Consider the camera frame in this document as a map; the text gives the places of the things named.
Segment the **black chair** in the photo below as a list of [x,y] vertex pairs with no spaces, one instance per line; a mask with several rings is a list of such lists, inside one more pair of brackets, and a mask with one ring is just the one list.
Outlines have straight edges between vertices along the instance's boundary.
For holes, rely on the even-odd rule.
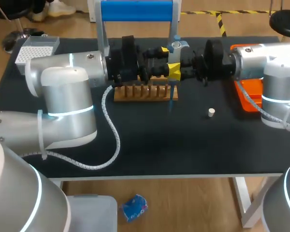
[[31,28],[23,29],[20,18],[27,16],[33,7],[33,0],[0,0],[0,19],[13,21],[17,30],[12,31],[2,41],[3,49],[11,53],[16,41],[31,35],[40,36],[43,31]]
[[290,38],[290,10],[283,10],[283,0],[281,0],[280,10],[272,14],[273,0],[270,6],[270,27],[277,33],[283,35],[282,41],[286,37]]

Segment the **black table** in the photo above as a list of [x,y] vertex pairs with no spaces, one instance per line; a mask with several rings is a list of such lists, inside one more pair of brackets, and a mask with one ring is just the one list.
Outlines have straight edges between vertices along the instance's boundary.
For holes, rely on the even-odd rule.
[[[194,50],[208,38],[184,38]],[[228,49],[232,44],[277,42],[276,37],[221,38]],[[142,48],[166,45],[166,39],[136,39]],[[47,112],[43,99],[33,97],[14,64],[19,42],[7,64],[0,83],[0,111]],[[110,39],[110,46],[120,46],[120,39]],[[97,50],[95,39],[60,39],[57,54]],[[191,51],[184,51],[187,58]],[[101,98],[105,88],[92,89],[98,136],[91,143],[57,149],[82,163],[106,162],[115,151],[114,136],[104,119]],[[197,80],[179,86],[179,101],[171,113],[167,102],[114,103],[113,94],[107,109],[121,137],[117,160],[99,171],[87,171],[54,157],[42,160],[31,156],[26,161],[49,178],[80,177],[128,178],[243,175],[282,173],[290,166],[290,132],[267,127],[257,113],[245,113],[235,93],[234,83],[214,82],[204,87]],[[207,119],[209,108],[215,108]]]

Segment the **yellow and black tape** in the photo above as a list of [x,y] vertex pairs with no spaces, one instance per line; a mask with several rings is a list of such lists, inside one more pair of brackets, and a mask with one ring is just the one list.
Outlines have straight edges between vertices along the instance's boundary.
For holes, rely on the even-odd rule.
[[181,15],[203,15],[203,14],[269,14],[269,11],[183,11]]
[[217,18],[217,22],[218,22],[218,25],[219,25],[219,29],[220,29],[221,36],[222,37],[226,37],[227,36],[227,33],[226,33],[226,29],[224,28],[224,25],[222,23],[221,14],[216,13],[216,18]]

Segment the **floor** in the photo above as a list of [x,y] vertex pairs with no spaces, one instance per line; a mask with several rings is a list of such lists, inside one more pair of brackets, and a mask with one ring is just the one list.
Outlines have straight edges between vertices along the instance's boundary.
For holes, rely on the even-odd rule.
[[[274,9],[279,8],[276,0]],[[290,0],[285,0],[290,9]],[[268,10],[269,1],[256,0],[183,0],[182,11],[208,10]],[[222,21],[228,36],[277,35],[268,25],[268,14],[224,14]],[[87,14],[47,19],[44,23],[31,23],[23,18],[24,27],[35,27],[49,35],[69,38],[96,37],[95,24],[88,21]],[[4,36],[14,30],[14,25],[0,20],[0,43]],[[133,34],[135,37],[167,37],[167,23],[107,23],[108,37]],[[221,36],[215,16],[208,14],[181,15],[179,34],[182,37]],[[0,77],[9,54],[0,46]],[[262,178],[247,178],[252,193]],[[209,179],[154,179],[154,180],[108,180],[65,183],[67,195],[99,194],[113,196],[118,205],[134,194],[143,195],[149,210],[135,222],[128,224],[118,214],[119,232],[263,232],[262,224],[251,230],[243,230],[239,220],[233,184],[228,178]]]

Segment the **wooden block rack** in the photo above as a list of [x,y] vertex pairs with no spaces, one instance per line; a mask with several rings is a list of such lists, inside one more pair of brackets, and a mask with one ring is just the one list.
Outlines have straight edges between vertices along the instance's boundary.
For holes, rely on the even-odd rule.
[[[115,88],[115,102],[159,102],[170,100],[171,86],[164,85],[143,85],[122,86]],[[178,100],[177,86],[174,87],[173,100]]]

